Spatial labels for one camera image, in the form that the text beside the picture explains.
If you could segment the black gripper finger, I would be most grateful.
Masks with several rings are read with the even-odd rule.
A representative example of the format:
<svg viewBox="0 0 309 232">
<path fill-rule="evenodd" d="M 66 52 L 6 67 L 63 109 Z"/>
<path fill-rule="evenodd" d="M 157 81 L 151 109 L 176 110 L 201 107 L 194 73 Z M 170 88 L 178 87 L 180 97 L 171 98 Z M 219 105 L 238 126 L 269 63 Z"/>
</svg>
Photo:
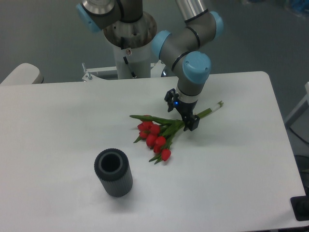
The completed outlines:
<svg viewBox="0 0 309 232">
<path fill-rule="evenodd" d="M 200 117 L 198 115 L 190 114 L 189 116 L 183 117 L 184 122 L 184 129 L 183 131 L 193 131 L 195 130 L 199 125 Z"/>
<path fill-rule="evenodd" d="M 171 112 L 174 108 L 178 107 L 179 105 L 178 96 L 179 94 L 176 92 L 174 88 L 172 88 L 166 93 L 164 101 L 168 105 L 168 112 Z"/>
</svg>

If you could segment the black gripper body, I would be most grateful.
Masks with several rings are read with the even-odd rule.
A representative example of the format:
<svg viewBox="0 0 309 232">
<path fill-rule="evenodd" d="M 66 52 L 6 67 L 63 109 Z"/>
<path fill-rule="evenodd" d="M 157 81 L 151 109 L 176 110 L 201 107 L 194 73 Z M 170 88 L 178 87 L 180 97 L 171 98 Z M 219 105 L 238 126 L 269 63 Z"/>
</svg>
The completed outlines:
<svg viewBox="0 0 309 232">
<path fill-rule="evenodd" d="M 175 100 L 174 107 L 182 118 L 190 118 L 193 115 L 193 109 L 195 108 L 196 103 L 197 101 L 192 103 L 185 103 L 181 100 Z"/>
</svg>

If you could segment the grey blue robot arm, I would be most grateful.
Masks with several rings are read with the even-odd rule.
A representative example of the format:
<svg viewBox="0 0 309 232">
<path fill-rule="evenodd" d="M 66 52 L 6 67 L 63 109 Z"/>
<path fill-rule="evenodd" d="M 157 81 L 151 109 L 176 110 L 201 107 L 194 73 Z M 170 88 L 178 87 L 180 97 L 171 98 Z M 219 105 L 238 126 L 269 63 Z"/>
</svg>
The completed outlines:
<svg viewBox="0 0 309 232">
<path fill-rule="evenodd" d="M 113 47 L 119 79 L 150 77 L 151 55 L 171 69 L 178 83 L 165 95 L 168 110 L 176 109 L 184 128 L 193 131 L 200 120 L 193 109 L 211 71 L 210 58 L 199 49 L 222 34 L 224 23 L 202 0 L 179 0 L 177 5 L 185 22 L 178 35 L 157 31 L 141 0 L 84 0 L 76 9 L 86 27 L 103 32 Z"/>
</svg>

